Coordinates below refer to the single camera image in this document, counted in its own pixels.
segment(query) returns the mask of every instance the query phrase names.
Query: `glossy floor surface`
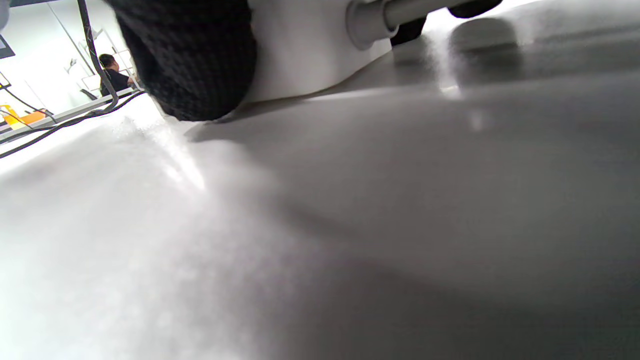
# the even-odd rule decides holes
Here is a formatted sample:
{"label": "glossy floor surface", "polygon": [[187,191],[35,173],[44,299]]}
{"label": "glossy floor surface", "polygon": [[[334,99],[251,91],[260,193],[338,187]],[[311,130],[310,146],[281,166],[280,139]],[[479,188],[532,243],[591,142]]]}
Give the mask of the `glossy floor surface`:
{"label": "glossy floor surface", "polygon": [[434,13],[231,120],[2,160],[0,359],[640,358],[637,1]]}

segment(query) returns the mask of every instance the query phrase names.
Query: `black knit fabric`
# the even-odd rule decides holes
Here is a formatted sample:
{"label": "black knit fabric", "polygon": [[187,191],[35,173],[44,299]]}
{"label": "black knit fabric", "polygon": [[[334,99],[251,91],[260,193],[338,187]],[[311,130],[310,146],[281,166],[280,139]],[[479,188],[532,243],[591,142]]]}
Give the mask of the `black knit fabric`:
{"label": "black knit fabric", "polygon": [[147,92],[179,120],[218,119],[242,101],[257,45],[246,0],[106,0]]}

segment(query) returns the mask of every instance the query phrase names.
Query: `yellow object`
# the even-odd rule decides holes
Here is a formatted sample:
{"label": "yellow object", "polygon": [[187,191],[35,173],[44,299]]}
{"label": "yellow object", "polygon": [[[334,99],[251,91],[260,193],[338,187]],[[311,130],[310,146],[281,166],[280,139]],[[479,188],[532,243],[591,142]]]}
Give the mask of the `yellow object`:
{"label": "yellow object", "polygon": [[34,112],[25,117],[19,117],[18,113],[16,113],[15,110],[9,105],[0,105],[0,109],[5,111],[5,113],[3,113],[4,121],[6,121],[6,123],[9,124],[9,126],[11,126],[13,130],[21,129],[26,126],[25,124],[32,124],[46,117],[43,113],[39,112]]}
{"label": "yellow object", "polygon": [[18,116],[18,113],[15,112],[15,110],[9,106],[9,105],[0,105],[0,109],[2,109],[3,112],[3,117],[4,117],[4,121],[6,121],[7,124],[9,124],[9,126],[11,126],[11,128],[13,130],[18,130],[21,127],[24,127],[24,124],[21,124],[16,118],[20,118]]}

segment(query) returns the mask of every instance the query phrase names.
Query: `wire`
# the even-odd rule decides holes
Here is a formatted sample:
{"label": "wire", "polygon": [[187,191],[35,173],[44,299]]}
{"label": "wire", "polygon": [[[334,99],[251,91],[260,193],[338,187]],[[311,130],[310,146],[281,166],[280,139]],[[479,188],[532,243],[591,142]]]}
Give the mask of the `wire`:
{"label": "wire", "polygon": [[130,98],[128,98],[125,102],[123,102],[119,106],[117,106],[117,107],[115,107],[115,108],[113,108],[113,109],[111,109],[111,110],[109,110],[107,112],[104,112],[104,110],[98,110],[98,111],[94,110],[94,111],[92,111],[91,115],[85,115],[83,117],[79,117],[79,118],[76,118],[76,119],[71,119],[71,120],[68,120],[66,122],[62,122],[61,124],[58,124],[57,126],[43,127],[43,128],[40,128],[40,129],[34,129],[32,131],[26,131],[24,133],[12,135],[12,136],[8,137],[7,139],[5,139],[5,141],[10,141],[10,140],[13,140],[14,138],[26,136],[26,135],[29,135],[29,134],[32,134],[32,133],[37,133],[39,131],[46,131],[44,134],[38,136],[37,138],[35,138],[33,140],[30,140],[30,141],[28,141],[28,142],[26,142],[26,143],[24,143],[24,144],[22,144],[22,145],[20,145],[20,146],[18,146],[16,148],[14,148],[14,149],[11,149],[9,151],[6,151],[6,152],[0,154],[0,159],[6,158],[9,155],[13,155],[16,152],[24,150],[24,149],[28,148],[29,146],[39,142],[40,140],[43,140],[44,138],[47,138],[48,136],[52,135],[56,131],[58,131],[60,129],[63,129],[64,127],[70,127],[70,126],[79,124],[82,121],[85,121],[87,119],[92,119],[92,118],[95,118],[95,117],[100,117],[100,116],[103,116],[103,115],[108,115],[110,113],[116,112],[119,109],[121,109],[123,106],[125,106],[126,104],[129,104],[129,102],[131,102],[133,99],[137,98],[138,96],[140,96],[142,94],[145,94],[145,92],[137,92],[137,93],[135,93]]}
{"label": "wire", "polygon": [[0,110],[0,113],[7,114],[7,115],[11,116],[12,118],[14,118],[15,120],[18,120],[18,122],[22,123],[22,125],[30,128],[31,130],[34,130],[33,127],[29,126],[29,124],[24,122],[22,119],[16,117],[14,114],[10,113],[9,111]]}
{"label": "wire", "polygon": [[24,104],[25,106],[27,106],[28,108],[32,109],[33,111],[37,111],[39,113],[44,114],[45,116],[48,116],[51,118],[51,120],[53,120],[53,122],[56,122],[56,118],[53,117],[53,114],[49,111],[44,112],[40,109],[36,109],[33,106],[29,105],[27,102],[25,102],[24,100],[22,100],[21,98],[17,97],[14,93],[9,91],[9,88],[7,88],[6,86],[2,87],[2,90],[6,91],[9,95],[13,96],[14,99],[20,101],[22,104]]}
{"label": "wire", "polygon": [[[91,119],[94,117],[99,117],[102,115],[107,115],[110,113],[113,113],[114,111],[117,111],[119,109],[121,109],[123,106],[125,106],[126,104],[128,104],[130,101],[132,101],[133,99],[135,99],[136,97],[144,94],[144,92],[138,92],[135,93],[133,96],[131,96],[128,100],[126,100],[125,102],[123,102],[122,104],[120,104],[118,106],[118,100],[120,100],[120,97],[118,96],[118,92],[116,92],[116,90],[113,88],[113,84],[111,84],[111,80],[109,80],[108,75],[105,73],[104,69],[102,68],[102,66],[100,66],[100,60],[98,59],[98,55],[96,53],[95,50],[95,43],[93,42],[93,30],[91,29],[91,22],[89,20],[89,11],[86,7],[86,1],[85,0],[77,0],[78,2],[78,8],[80,10],[80,18],[82,20],[83,23],[83,28],[84,28],[84,37],[86,40],[86,45],[87,48],[89,50],[89,56],[91,58],[91,61],[93,63],[93,66],[95,67],[95,70],[98,72],[98,74],[100,75],[100,79],[102,80],[104,86],[107,88],[107,90],[109,91],[109,94],[111,95],[111,102],[107,105],[106,108],[101,109],[101,110],[93,110],[91,112],[89,112],[89,115],[85,115],[83,117],[79,117],[76,119],[71,119],[68,120],[66,122],[63,122],[61,124],[58,124],[57,126],[52,126],[52,127],[43,127],[40,129],[33,129],[31,126],[29,128],[31,128],[31,130],[29,131],[25,131],[23,133],[20,134],[16,134],[16,135],[12,135],[9,136],[8,138],[4,139],[3,142],[0,142],[0,144],[5,143],[5,142],[9,142],[11,140],[14,140],[18,137],[22,137],[22,136],[26,136],[29,135],[31,133],[36,133],[39,131],[46,131],[44,134],[38,136],[37,138],[30,140],[14,149],[11,149],[7,152],[4,152],[2,154],[0,154],[0,159],[6,158],[9,155],[15,154],[16,152],[19,152],[21,150],[26,149],[27,147],[39,142],[40,140],[50,136],[51,134],[57,132],[58,130],[64,128],[64,127],[69,127],[69,126],[73,126],[76,124],[79,124],[80,122],[86,120],[86,119]],[[11,92],[9,92],[9,94],[11,94],[13,97],[15,97],[17,100],[19,100],[20,102],[22,102],[23,104],[25,104],[26,106],[29,106],[30,108],[42,112],[38,109],[35,109],[34,107],[26,104],[24,101],[20,100],[17,96],[13,95]]]}
{"label": "wire", "polygon": [[86,39],[86,45],[89,50],[89,57],[91,58],[91,62],[93,63],[93,67],[100,75],[100,79],[104,84],[104,87],[109,90],[109,95],[113,98],[111,104],[104,109],[104,112],[109,112],[118,104],[118,93],[113,88],[113,84],[111,84],[111,80],[104,72],[104,69],[100,65],[100,60],[98,59],[98,54],[95,51],[95,43],[93,42],[93,30],[91,29],[91,21],[89,20],[89,10],[86,8],[86,2],[84,0],[78,0],[78,8],[80,9],[80,19],[82,19],[82,25],[84,27],[84,37]]}

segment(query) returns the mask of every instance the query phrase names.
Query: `man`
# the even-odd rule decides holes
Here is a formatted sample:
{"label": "man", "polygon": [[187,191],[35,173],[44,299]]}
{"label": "man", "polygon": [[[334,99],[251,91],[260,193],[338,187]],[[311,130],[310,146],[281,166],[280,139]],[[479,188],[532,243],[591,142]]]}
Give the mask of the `man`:
{"label": "man", "polygon": [[[133,79],[120,73],[120,64],[118,64],[112,55],[102,54],[99,59],[116,91],[125,90],[134,84]],[[102,81],[100,82],[100,93],[102,96],[109,95],[109,90],[107,90]]]}

